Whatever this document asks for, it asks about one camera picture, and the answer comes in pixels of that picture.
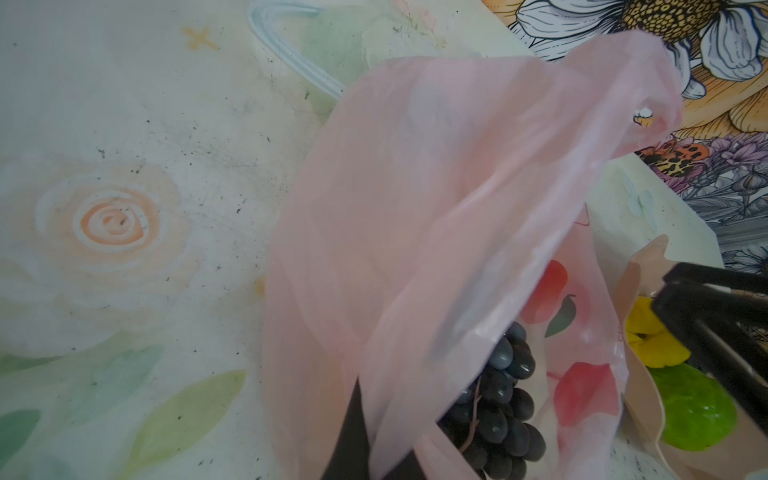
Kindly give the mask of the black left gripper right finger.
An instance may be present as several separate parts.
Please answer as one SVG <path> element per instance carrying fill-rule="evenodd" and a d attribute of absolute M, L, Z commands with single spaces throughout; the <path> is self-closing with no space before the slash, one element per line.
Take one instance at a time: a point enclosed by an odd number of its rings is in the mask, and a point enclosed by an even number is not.
<path fill-rule="evenodd" d="M 414 451 L 409 452 L 385 477 L 385 480 L 426 480 Z"/>

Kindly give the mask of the fake yellow lemon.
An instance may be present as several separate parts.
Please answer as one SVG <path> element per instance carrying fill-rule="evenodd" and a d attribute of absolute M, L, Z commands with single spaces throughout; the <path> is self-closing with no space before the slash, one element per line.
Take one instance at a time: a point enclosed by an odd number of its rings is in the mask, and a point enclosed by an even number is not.
<path fill-rule="evenodd" d="M 691 352 L 651 309 L 652 299 L 638 297 L 626 319 L 627 343 L 644 366 L 652 369 L 685 363 Z"/>

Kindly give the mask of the pink printed plastic bag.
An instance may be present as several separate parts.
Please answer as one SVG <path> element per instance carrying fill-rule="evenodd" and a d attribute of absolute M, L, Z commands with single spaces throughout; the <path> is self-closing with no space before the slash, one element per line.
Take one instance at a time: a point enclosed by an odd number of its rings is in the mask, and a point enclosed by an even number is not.
<path fill-rule="evenodd" d="M 606 164 L 679 123 L 680 76 L 641 31 L 562 60 L 404 57 L 350 85 L 271 241 L 263 392 L 287 479 L 318 479 L 353 395 L 361 472 L 473 471 L 438 420 L 514 321 L 539 365 L 532 479 L 604 479 L 627 383 L 586 201 Z"/>

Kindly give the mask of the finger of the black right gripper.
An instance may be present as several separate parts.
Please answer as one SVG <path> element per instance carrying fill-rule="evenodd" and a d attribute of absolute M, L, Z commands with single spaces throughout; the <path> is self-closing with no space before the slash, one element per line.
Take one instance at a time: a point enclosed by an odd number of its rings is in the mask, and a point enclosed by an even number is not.
<path fill-rule="evenodd" d="M 724 268 L 680 262 L 663 276 L 668 284 L 691 283 L 727 287 L 732 290 L 767 294 L 767 278 Z"/>
<path fill-rule="evenodd" d="M 701 285 L 664 287 L 652 311 L 691 356 L 767 431 L 767 350 L 745 330 L 767 327 L 767 303 Z"/>

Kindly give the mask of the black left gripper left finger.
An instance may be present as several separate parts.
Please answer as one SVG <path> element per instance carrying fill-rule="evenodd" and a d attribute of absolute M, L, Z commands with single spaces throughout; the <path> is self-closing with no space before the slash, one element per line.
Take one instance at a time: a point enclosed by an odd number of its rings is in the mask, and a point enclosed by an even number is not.
<path fill-rule="evenodd" d="M 369 480 L 370 446 L 362 407 L 362 393 L 356 383 L 332 456 L 322 480 Z"/>

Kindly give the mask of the fake green lime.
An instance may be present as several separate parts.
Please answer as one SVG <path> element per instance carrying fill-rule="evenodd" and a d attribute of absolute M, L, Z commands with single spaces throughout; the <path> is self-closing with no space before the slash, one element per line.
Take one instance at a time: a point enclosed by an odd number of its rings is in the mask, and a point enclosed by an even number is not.
<path fill-rule="evenodd" d="M 662 440 L 666 444 L 699 452 L 719 444 L 733 432 L 737 408 L 716 380 L 687 363 L 650 369 L 649 373 L 664 409 Z"/>

